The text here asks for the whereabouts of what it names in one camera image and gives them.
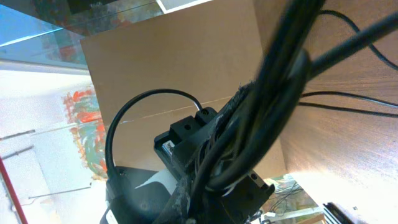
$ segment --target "red stripe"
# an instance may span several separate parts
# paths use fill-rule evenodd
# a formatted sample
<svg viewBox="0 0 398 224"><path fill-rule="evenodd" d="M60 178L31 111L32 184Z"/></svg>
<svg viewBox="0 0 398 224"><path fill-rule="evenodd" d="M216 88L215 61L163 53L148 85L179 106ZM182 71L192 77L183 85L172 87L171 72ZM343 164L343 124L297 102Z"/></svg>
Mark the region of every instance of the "red stripe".
<svg viewBox="0 0 398 224"><path fill-rule="evenodd" d="M9 192L10 196L11 196L12 202L14 203L15 208L17 209L17 213L19 215L19 219L21 220L22 224L27 224L27 220L26 220L24 211L22 211L21 204L19 203L17 194L15 194L15 190L12 187L11 180L10 180L8 174L7 174L6 167L2 163L2 159L1 158L0 158L0 171L1 171L2 178L4 179L4 183L6 183L6 187L8 189L8 192Z"/></svg>

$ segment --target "wooden table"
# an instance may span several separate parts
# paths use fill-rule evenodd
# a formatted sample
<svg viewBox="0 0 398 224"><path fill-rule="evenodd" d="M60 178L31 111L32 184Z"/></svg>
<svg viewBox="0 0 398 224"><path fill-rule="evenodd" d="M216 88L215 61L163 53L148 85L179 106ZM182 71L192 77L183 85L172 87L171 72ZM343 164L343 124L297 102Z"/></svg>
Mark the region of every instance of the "wooden table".
<svg viewBox="0 0 398 224"><path fill-rule="evenodd" d="M350 17L360 29L398 10L398 1L330 0L324 9ZM312 58L353 35L341 19L319 16L305 43ZM398 31L375 43L398 63ZM332 67L306 91L357 93L398 103L398 72L369 48ZM312 96L302 101L398 114L365 101ZM289 172L318 203L335 202L358 223L396 223L398 209L398 119L297 107L280 135Z"/></svg>

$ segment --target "white label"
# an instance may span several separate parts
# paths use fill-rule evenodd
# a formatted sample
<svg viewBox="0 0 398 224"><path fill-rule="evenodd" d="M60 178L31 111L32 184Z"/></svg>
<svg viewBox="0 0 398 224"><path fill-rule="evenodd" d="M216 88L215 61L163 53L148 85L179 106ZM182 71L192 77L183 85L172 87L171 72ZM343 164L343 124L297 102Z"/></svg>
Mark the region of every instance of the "white label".
<svg viewBox="0 0 398 224"><path fill-rule="evenodd" d="M114 217L113 212L110 209L105 215L105 218L108 224L118 224L118 221L116 221L116 218Z"/></svg>

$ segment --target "wooden tabletop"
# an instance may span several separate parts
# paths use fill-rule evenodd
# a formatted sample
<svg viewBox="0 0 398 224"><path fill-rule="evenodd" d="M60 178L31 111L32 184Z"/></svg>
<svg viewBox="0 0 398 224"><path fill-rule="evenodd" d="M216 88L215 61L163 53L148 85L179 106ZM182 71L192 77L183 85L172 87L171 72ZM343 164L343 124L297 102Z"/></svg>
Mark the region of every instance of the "wooden tabletop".
<svg viewBox="0 0 398 224"><path fill-rule="evenodd" d="M398 10L398 1L329 0L323 8L342 12L363 29ZM353 34L341 19L321 15L305 48L316 58ZM374 45L398 63L398 31ZM306 92L319 90L398 103L398 71L366 48L311 81ZM312 96L302 101L398 114L398 109L341 96ZM294 172L316 202L335 202L358 223L396 222L397 118L298 106L280 139L287 170Z"/></svg>

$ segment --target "cardboard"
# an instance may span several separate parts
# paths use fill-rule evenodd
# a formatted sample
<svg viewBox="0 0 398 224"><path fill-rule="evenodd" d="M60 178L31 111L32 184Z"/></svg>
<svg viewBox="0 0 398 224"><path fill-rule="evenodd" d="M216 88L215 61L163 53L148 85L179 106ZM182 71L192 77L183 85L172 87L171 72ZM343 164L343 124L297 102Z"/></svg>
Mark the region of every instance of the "cardboard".
<svg viewBox="0 0 398 224"><path fill-rule="evenodd" d="M186 91L219 110L257 73L267 39L257 18L252 0L217 0L82 40L105 126L132 97L156 88ZM192 102L181 96L138 103L116 131L115 163L163 169L153 150L155 136L194 113ZM259 166L263 178L286 173L275 145Z"/></svg>

